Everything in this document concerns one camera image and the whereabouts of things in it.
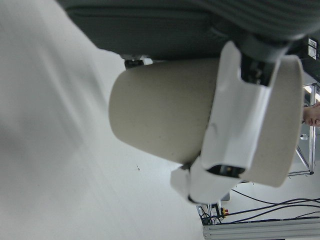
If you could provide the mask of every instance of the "label sticker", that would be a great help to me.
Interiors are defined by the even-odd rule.
[[[314,60],[317,59],[317,42],[310,39],[308,41],[308,55],[312,57]]]

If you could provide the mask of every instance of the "wire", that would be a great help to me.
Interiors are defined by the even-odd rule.
[[[247,198],[249,198],[249,199],[253,199],[253,200],[258,201],[258,202],[261,202],[261,203],[265,203],[265,204],[277,204],[277,203],[274,203],[274,202],[268,202],[268,201],[259,200],[259,199],[257,199],[257,198],[254,198],[254,197],[245,195],[245,194],[243,194],[243,193],[241,193],[241,192],[239,192],[239,191],[236,191],[236,190],[234,190],[234,189],[231,189],[231,190],[234,191],[234,192],[236,192],[236,193],[238,193],[238,194],[240,194],[240,195],[242,195],[242,196],[245,196],[245,197],[247,197]]]
[[[254,208],[254,209],[249,209],[249,210],[244,210],[244,211],[239,211],[239,212],[233,212],[233,213],[229,213],[227,216],[231,216],[231,215],[238,215],[238,214],[243,214],[243,213],[249,213],[249,212],[254,212],[254,211],[258,211],[258,210],[263,210],[263,209],[268,209],[268,208],[273,208],[279,205],[291,205],[291,206],[297,206],[297,205],[293,205],[293,204],[299,204],[299,203],[305,203],[305,202],[315,202],[315,203],[320,203],[320,198],[315,198],[315,199],[309,199],[309,198],[295,198],[295,199],[291,199],[291,200],[287,200],[287,201],[283,201],[280,203],[274,203],[274,202],[268,202],[268,201],[262,201],[259,200],[257,198],[245,195],[239,191],[236,191],[234,189],[232,189],[234,192],[243,195],[247,198],[253,199],[255,201],[258,202],[262,202],[262,203],[266,203],[266,204],[270,204],[270,206],[265,206],[265,207],[260,207],[260,208]],[[225,217],[226,215],[216,215],[216,216],[211,216],[211,218],[220,218],[220,217]]]
[[[245,195],[239,191],[236,191],[234,189],[232,189],[232,191],[240,194],[240,195],[243,195],[249,199],[252,199],[252,200],[255,200],[255,201],[258,201],[258,202],[261,202],[261,203],[265,203],[265,204],[272,204],[272,205],[287,205],[287,204],[297,204],[297,203],[303,203],[303,202],[315,202],[315,203],[318,203],[320,204],[320,198],[315,198],[315,199],[310,199],[310,198],[295,198],[295,199],[291,199],[291,200],[287,200],[287,201],[283,201],[283,202],[279,202],[279,203],[275,203],[275,202],[268,202],[268,201],[262,201],[262,200],[259,200],[257,198],[254,198],[254,197],[251,197],[251,196],[248,196],[248,195]]]
[[[300,215],[300,216],[296,216],[294,219],[301,218],[301,217],[304,217],[304,216],[307,216],[307,215],[311,215],[311,214],[316,214],[316,213],[320,213],[320,211],[314,211],[314,212],[310,212],[310,213],[303,214],[303,215]]]
[[[237,223],[237,222],[242,222],[242,221],[254,219],[254,218],[256,218],[256,217],[259,217],[259,216],[262,216],[262,215],[265,215],[265,214],[268,214],[268,213],[271,213],[271,212],[274,212],[274,211],[277,211],[277,210],[280,210],[280,209],[292,208],[292,207],[311,207],[311,208],[319,208],[319,209],[320,209],[320,206],[308,205],[308,204],[298,204],[298,205],[281,206],[281,207],[278,207],[278,208],[276,208],[276,209],[272,209],[272,210],[269,210],[269,211],[266,211],[266,212],[263,212],[263,213],[254,215],[254,216],[252,216],[252,217],[247,217],[247,218],[244,218],[244,219],[241,219],[241,220],[233,221],[232,223]]]

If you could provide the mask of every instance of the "person's hand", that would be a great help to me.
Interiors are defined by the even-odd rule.
[[[309,126],[320,127],[320,102],[303,108],[303,120]]]

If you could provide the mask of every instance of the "aluminum frame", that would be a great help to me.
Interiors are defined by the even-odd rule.
[[[320,236],[320,218],[203,226],[205,240],[274,240]]]
[[[316,103],[316,94],[317,94],[317,83],[312,83],[312,84],[304,84],[304,87],[309,86],[311,87],[311,97],[310,97],[310,104],[314,105]],[[314,174],[314,168],[315,168],[315,148],[316,148],[316,127],[315,126],[310,126],[309,130],[309,156],[308,156],[308,161],[304,157],[301,149],[299,146],[296,147],[295,152],[301,159],[303,165],[305,166],[306,170],[305,171],[293,171],[289,172],[288,176],[297,176],[297,175],[312,175]]]

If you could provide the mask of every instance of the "white wall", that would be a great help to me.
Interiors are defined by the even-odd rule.
[[[0,2],[0,239],[202,239],[170,187],[178,165],[112,134],[123,69],[55,1]]]

